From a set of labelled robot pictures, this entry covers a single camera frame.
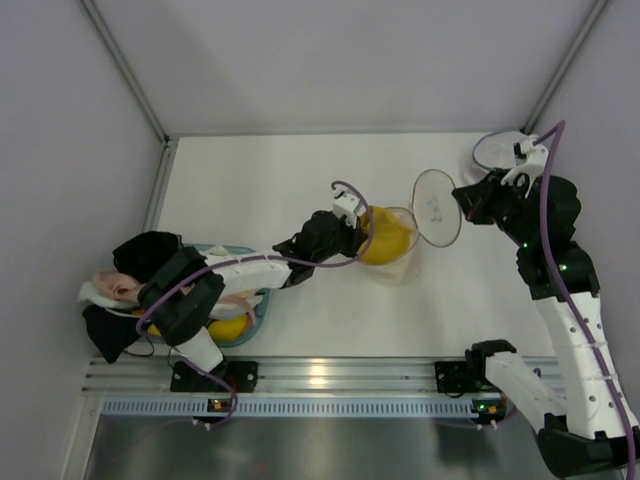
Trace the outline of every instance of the yellow object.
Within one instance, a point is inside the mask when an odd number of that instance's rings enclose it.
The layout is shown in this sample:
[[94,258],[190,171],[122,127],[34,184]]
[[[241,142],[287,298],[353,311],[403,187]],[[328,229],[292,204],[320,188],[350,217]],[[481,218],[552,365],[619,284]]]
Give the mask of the yellow object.
[[[232,320],[216,320],[207,327],[207,331],[215,342],[233,342],[244,332],[249,315],[244,314]],[[160,332],[155,325],[151,325],[147,330],[150,335],[160,336]]]
[[[360,257],[362,263],[384,265],[393,262],[407,250],[411,241],[411,229],[403,225],[391,211],[382,207],[371,207],[374,232],[371,246]],[[369,217],[362,217],[362,230],[369,235]]]

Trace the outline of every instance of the black fabric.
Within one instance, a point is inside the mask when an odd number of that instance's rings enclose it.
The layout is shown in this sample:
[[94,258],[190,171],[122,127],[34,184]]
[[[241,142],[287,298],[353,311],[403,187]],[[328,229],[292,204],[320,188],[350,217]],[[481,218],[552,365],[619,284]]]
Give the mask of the black fabric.
[[147,283],[178,250],[183,247],[179,235],[169,232],[145,232],[113,251],[113,264],[120,273]]
[[136,332],[137,318],[121,317],[97,305],[82,312],[87,333],[107,363],[114,363],[129,345],[140,338]]

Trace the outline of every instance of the white wall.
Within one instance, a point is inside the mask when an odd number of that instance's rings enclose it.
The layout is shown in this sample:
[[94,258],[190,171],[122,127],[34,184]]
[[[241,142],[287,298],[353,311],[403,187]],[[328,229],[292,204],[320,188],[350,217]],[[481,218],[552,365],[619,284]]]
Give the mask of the white wall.
[[72,0],[0,1],[0,465],[58,476],[93,349],[75,298],[136,233],[155,140]]
[[591,0],[96,0],[171,133],[526,121]]
[[577,240],[593,257],[604,326],[640,414],[640,2],[616,0],[546,113],[567,121],[555,173],[578,187]]

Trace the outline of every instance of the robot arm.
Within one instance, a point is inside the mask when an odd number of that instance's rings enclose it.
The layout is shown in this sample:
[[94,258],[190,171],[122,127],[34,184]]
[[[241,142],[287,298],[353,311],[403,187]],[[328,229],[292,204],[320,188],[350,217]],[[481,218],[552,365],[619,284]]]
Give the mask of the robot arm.
[[[600,285],[589,255],[571,239],[580,213],[575,186],[551,177],[549,236],[571,298],[587,319],[596,342],[583,333],[551,277],[541,245],[538,177],[547,151],[532,141],[517,144],[516,156],[527,163],[511,171],[493,170],[475,185],[457,188],[453,196],[465,218],[474,224],[496,224],[517,245],[518,272],[549,330],[565,385],[566,400],[525,365],[506,341],[482,342],[466,353],[478,377],[502,390],[533,426],[542,456],[556,476],[607,470],[627,462],[627,443],[619,412],[608,388],[613,381],[640,440],[638,421],[622,396],[600,318]],[[594,355],[602,353],[610,377],[604,377]]]
[[[205,326],[220,297],[298,285],[313,275],[314,265],[338,254],[356,256],[366,240],[359,222],[364,205],[341,187],[334,188],[333,197],[333,211],[315,212],[299,233],[272,250],[233,257],[203,257],[193,247],[179,250],[138,295],[144,309],[159,304],[153,322],[165,342],[201,370],[212,372],[224,358]],[[214,264],[215,273],[196,273]],[[193,288],[188,293],[164,299],[190,275]]]

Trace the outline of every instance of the white table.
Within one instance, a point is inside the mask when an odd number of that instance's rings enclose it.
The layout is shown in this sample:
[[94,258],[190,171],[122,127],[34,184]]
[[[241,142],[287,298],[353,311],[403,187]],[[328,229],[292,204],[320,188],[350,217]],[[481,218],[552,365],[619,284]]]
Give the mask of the white table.
[[[415,179],[460,171],[481,133],[182,138],[159,229],[189,243],[268,248],[331,208],[343,179],[373,205],[407,206]],[[460,356],[506,338],[525,356],[553,356],[549,334],[516,269],[515,245],[497,227],[463,224],[457,242],[422,242],[421,273],[384,287],[359,265],[317,269],[274,291],[261,330],[237,355]]]

